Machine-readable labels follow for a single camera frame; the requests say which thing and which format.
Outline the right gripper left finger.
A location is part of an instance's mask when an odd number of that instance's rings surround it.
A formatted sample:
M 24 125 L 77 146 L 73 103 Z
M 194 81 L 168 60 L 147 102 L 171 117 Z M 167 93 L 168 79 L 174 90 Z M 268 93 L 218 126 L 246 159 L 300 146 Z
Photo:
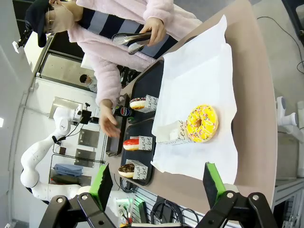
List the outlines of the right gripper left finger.
M 75 228 L 87 222 L 91 228 L 113 228 L 114 223 L 105 209 L 113 187 L 109 166 L 101 166 L 93 188 L 78 193 L 72 199 L 63 195 L 54 196 L 47 207 L 48 228 Z

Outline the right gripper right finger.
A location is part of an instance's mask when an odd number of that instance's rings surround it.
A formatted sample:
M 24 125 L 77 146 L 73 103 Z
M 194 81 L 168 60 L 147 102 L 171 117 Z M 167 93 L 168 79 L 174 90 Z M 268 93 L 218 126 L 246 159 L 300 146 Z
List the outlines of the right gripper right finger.
M 235 185 L 225 185 L 214 163 L 205 163 L 203 186 L 210 210 L 197 224 L 198 228 L 223 228 L 237 221 L 242 228 L 278 227 L 263 193 L 243 196 Z

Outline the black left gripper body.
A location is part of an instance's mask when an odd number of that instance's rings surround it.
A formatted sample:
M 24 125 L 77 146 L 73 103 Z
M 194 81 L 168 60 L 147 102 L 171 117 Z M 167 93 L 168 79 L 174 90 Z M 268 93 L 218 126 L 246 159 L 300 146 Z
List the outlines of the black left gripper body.
M 82 111 L 82 117 L 81 117 L 81 123 L 82 124 L 88 124 L 91 120 L 92 112 L 88 110 Z

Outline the person's right hand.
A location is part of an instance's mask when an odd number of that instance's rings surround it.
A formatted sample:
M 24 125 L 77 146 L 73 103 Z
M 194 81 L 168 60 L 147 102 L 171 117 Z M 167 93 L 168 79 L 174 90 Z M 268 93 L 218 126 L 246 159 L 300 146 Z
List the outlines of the person's right hand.
M 117 128 L 117 121 L 112 112 L 113 103 L 109 99 L 104 99 L 100 102 L 100 117 L 99 125 L 102 131 L 109 137 L 120 137 L 120 129 Z

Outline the person's left hand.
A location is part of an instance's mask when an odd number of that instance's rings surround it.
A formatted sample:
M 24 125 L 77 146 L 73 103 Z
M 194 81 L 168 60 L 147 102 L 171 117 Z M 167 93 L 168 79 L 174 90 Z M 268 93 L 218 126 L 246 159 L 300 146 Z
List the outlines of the person's left hand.
M 148 46 L 153 46 L 161 42 L 166 36 L 166 29 L 162 20 L 151 17 L 147 19 L 140 33 L 151 32 Z

